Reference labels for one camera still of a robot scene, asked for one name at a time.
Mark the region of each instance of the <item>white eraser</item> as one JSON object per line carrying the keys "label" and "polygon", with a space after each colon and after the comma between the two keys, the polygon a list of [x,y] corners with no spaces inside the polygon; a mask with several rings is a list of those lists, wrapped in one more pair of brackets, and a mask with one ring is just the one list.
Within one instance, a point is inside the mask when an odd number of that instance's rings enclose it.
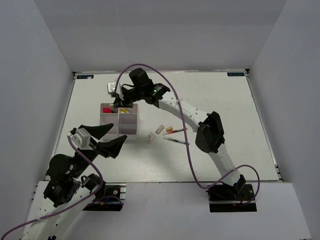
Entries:
{"label": "white eraser", "polygon": [[155,134],[153,132],[150,132],[147,138],[147,143],[150,144],[152,142],[152,140],[155,138]]}
{"label": "white eraser", "polygon": [[160,134],[161,131],[162,131],[164,128],[165,128],[165,126],[160,125],[160,126],[158,127],[158,129],[155,131],[155,133],[156,133],[156,134]]}

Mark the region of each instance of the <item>white table surface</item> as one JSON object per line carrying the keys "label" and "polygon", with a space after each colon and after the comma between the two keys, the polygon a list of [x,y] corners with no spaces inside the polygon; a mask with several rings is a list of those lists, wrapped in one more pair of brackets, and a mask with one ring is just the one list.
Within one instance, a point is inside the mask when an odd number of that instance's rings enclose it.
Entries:
{"label": "white table surface", "polygon": [[[37,217],[39,182],[27,220]],[[291,183],[261,184],[257,212],[210,212],[195,183],[130,182],[120,212],[82,211],[62,240],[300,240],[310,233]]]}
{"label": "white table surface", "polygon": [[[225,131],[227,150],[236,166],[249,164],[257,169],[263,181],[276,181],[275,170],[264,131],[245,77],[228,77],[225,72],[164,72],[178,95],[196,108],[220,114]],[[154,83],[164,83],[156,73],[148,73]],[[57,145],[56,154],[70,156],[74,151],[67,141],[67,133],[80,125],[100,124],[100,104],[112,103],[107,83],[114,82],[118,73],[95,74],[93,79],[76,79],[68,111]],[[121,83],[130,84],[128,74]],[[146,143],[149,132],[159,125],[182,128],[182,122],[172,114],[139,101],[139,139],[126,142],[116,159],[97,157],[94,164],[106,182],[193,182],[186,147],[157,135]],[[196,175],[200,181],[212,182],[220,174],[208,155],[195,145],[196,133],[188,131],[190,152]],[[170,137],[183,140],[183,133]],[[242,168],[248,181],[257,179],[251,169]],[[94,170],[88,167],[84,174]]]}

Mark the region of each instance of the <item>white container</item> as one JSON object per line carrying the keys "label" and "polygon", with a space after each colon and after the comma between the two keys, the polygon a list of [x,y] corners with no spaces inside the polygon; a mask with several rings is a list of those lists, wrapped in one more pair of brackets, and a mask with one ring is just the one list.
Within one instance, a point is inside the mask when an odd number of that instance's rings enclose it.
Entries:
{"label": "white container", "polygon": [[[100,125],[114,124],[113,128],[100,141],[110,141],[122,135],[127,135],[127,141],[137,140],[139,132],[138,105],[133,104],[132,108],[114,108],[110,106],[111,104],[100,104]],[[114,113],[104,113],[104,108],[108,108]],[[127,110],[128,113],[121,113],[121,109]]]}

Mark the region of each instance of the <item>small white object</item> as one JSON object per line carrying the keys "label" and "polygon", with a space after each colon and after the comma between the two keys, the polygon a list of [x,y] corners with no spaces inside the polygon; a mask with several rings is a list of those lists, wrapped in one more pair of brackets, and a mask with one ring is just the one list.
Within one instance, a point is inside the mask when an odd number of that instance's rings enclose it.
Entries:
{"label": "small white object", "polygon": [[155,133],[156,133],[156,134],[160,134],[161,131],[162,131],[164,128],[165,128],[165,126],[160,125],[160,126],[158,127],[158,129],[155,131]]}
{"label": "small white object", "polygon": [[179,103],[179,102],[181,102],[181,101],[183,101],[183,100],[184,100],[183,98],[181,98],[181,99],[176,99],[175,102],[176,102],[176,103]]}
{"label": "small white object", "polygon": [[111,94],[115,91],[115,83],[114,82],[108,82],[107,84],[107,90],[108,90],[108,94]]}
{"label": "small white object", "polygon": [[120,193],[120,197],[119,197],[121,200],[124,200],[126,199],[126,194],[125,193]]}
{"label": "small white object", "polygon": [[150,132],[147,138],[147,143],[150,144],[152,142],[152,140],[155,138],[155,134],[153,132]]}
{"label": "small white object", "polygon": [[77,129],[71,140],[81,150],[91,150],[89,146],[91,135],[84,128]]}

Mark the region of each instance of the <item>yellow object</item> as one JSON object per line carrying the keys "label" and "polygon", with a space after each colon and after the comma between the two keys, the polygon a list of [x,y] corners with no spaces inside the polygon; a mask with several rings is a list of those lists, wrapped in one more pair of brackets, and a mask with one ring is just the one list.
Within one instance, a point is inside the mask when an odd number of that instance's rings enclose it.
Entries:
{"label": "yellow object", "polygon": [[170,127],[167,127],[165,130],[166,130],[167,132],[171,132],[173,129],[174,129],[174,128],[173,128],[172,126],[170,126]]}
{"label": "yellow object", "polygon": [[128,112],[126,109],[122,108],[121,111],[120,111],[120,113],[121,113],[121,114],[128,114],[129,112]]}

